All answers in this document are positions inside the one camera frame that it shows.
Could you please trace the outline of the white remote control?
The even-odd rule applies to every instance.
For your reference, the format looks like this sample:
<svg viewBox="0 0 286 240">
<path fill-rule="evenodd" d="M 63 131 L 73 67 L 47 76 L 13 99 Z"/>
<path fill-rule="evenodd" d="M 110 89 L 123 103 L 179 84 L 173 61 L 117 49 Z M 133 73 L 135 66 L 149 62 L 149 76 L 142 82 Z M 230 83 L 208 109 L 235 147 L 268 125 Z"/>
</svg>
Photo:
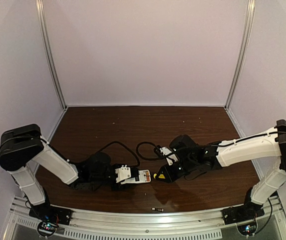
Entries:
<svg viewBox="0 0 286 240">
<path fill-rule="evenodd" d="M 138 169 L 131 169 L 131 178 L 126 179 L 122 181 L 120 184 L 121 185 L 126 185 L 126 184 L 146 184 L 150 182 L 145 182 L 144 181 L 144 175 L 143 171 L 145 170 L 138 170 Z"/>
</svg>

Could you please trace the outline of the yellow handled screwdriver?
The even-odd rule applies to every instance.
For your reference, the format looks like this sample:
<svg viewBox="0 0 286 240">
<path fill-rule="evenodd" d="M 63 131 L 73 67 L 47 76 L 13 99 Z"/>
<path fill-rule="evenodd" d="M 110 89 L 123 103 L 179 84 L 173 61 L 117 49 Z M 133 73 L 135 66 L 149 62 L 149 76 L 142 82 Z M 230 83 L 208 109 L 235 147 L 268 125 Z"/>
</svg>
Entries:
<svg viewBox="0 0 286 240">
<path fill-rule="evenodd" d="M 165 179 L 165 176 L 161 173 L 161 174 L 153 174 L 153 178 L 154 179 Z"/>
</svg>

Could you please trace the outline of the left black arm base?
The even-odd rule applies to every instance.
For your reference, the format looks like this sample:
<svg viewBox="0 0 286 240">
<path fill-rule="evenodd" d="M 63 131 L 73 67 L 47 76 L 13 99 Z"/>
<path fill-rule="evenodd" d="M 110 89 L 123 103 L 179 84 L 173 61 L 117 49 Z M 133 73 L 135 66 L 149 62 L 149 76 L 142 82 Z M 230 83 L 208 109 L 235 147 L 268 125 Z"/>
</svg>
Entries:
<svg viewBox="0 0 286 240">
<path fill-rule="evenodd" d="M 60 226 L 70 224 L 72 210 L 46 204 L 31 205 L 29 216 L 37 218 L 36 231 L 41 237 L 48 238 L 57 233 Z"/>
</svg>

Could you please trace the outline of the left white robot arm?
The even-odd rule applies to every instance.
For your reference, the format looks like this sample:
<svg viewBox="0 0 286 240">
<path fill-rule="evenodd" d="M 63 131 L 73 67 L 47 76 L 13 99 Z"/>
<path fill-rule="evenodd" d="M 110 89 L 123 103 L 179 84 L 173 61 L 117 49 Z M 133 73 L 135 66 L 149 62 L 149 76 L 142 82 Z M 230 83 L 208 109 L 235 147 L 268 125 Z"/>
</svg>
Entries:
<svg viewBox="0 0 286 240">
<path fill-rule="evenodd" d="M 75 190 L 95 191 L 102 185 L 118 190 L 140 183 L 139 165 L 112 164 L 110 156 L 101 150 L 82 162 L 72 162 L 43 138 L 38 125 L 29 124 L 2 133 L 0 166 L 12 176 L 32 206 L 48 204 L 45 189 L 28 165 L 32 161 Z"/>
</svg>

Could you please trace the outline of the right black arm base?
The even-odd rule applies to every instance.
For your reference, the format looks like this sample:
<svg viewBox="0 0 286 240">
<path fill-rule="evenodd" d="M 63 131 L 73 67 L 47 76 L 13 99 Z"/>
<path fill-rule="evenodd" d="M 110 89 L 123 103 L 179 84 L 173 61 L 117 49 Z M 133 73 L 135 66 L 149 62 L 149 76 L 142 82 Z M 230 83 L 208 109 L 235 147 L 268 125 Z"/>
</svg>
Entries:
<svg viewBox="0 0 286 240">
<path fill-rule="evenodd" d="M 236 224 L 238 232 L 251 237 L 258 231 L 256 218 L 265 214 L 261 205 L 246 203 L 240 206 L 233 206 L 221 210 L 225 225 Z"/>
</svg>

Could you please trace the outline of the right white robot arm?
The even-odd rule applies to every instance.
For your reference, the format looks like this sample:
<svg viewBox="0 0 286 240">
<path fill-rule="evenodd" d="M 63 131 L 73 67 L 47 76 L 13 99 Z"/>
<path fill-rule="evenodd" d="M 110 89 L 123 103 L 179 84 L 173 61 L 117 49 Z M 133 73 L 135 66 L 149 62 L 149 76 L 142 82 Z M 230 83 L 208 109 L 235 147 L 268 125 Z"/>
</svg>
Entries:
<svg viewBox="0 0 286 240">
<path fill-rule="evenodd" d="M 195 143 L 188 135 L 180 135 L 169 147 L 155 147 L 159 158 L 167 164 L 154 174 L 154 179 L 173 183 L 192 172 L 200 174 L 220 170 L 254 159 L 275 157 L 276 163 L 249 190 L 245 205 L 261 207 L 286 182 L 286 120 L 256 135 L 223 140 L 207 145 Z"/>
</svg>

